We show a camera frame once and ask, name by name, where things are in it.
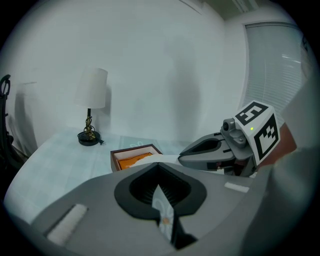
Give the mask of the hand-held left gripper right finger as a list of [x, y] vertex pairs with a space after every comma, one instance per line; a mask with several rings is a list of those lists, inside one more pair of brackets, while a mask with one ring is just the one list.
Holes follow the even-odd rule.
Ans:
[[239, 251], [248, 227], [237, 207], [252, 179], [157, 164], [159, 251]]

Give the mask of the person's right forearm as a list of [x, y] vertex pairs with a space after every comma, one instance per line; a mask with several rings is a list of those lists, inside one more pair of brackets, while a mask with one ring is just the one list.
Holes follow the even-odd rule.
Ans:
[[264, 159], [264, 161], [260, 163], [257, 169], [266, 165], [274, 164], [277, 160], [293, 152], [297, 148], [296, 142], [285, 122], [279, 129], [279, 132], [280, 132], [279, 143], [276, 145], [273, 151]]

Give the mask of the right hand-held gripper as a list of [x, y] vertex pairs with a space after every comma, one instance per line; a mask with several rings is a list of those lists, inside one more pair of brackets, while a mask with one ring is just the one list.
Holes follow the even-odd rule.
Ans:
[[273, 106], [252, 100], [231, 118], [235, 129], [211, 133], [182, 150], [179, 163], [187, 168], [249, 177], [279, 143], [279, 125]]

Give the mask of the grey window blinds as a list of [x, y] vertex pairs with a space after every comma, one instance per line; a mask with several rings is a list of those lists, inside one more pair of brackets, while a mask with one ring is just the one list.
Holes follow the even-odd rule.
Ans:
[[303, 34], [284, 22], [247, 25], [248, 77], [243, 105], [256, 100], [274, 107], [279, 125], [282, 111], [302, 86]]

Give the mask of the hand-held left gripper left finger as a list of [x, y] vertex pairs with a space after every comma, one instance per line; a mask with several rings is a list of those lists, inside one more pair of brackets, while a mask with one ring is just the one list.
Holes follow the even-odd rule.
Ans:
[[32, 222], [64, 255], [164, 256], [175, 247], [158, 226], [150, 179], [130, 193], [130, 183], [150, 171], [143, 164], [85, 181], [48, 205]]

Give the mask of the white shade table lamp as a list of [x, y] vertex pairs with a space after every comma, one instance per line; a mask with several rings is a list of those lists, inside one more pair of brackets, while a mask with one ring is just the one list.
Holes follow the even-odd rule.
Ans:
[[92, 109], [102, 109], [106, 106], [107, 78], [108, 72], [97, 67], [87, 67], [81, 75], [74, 103], [86, 109], [85, 126], [77, 135], [82, 146], [91, 147], [104, 142], [92, 125]]

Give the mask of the orange packet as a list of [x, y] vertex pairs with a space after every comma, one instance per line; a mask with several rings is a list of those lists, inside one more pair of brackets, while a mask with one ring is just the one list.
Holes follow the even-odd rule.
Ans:
[[125, 170], [133, 166], [137, 161], [142, 160], [145, 157], [152, 156], [153, 154], [148, 152], [136, 156], [131, 156], [117, 161], [120, 170]]

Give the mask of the brown wooden tissue box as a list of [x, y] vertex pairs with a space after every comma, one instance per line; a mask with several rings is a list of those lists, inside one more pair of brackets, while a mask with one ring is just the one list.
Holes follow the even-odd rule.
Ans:
[[162, 152], [158, 148], [156, 148], [153, 144], [134, 146], [130, 148], [111, 151], [110, 165], [111, 165], [112, 172], [122, 171], [120, 170], [118, 160], [142, 155], [145, 153], [152, 153], [152, 155], [162, 155]]

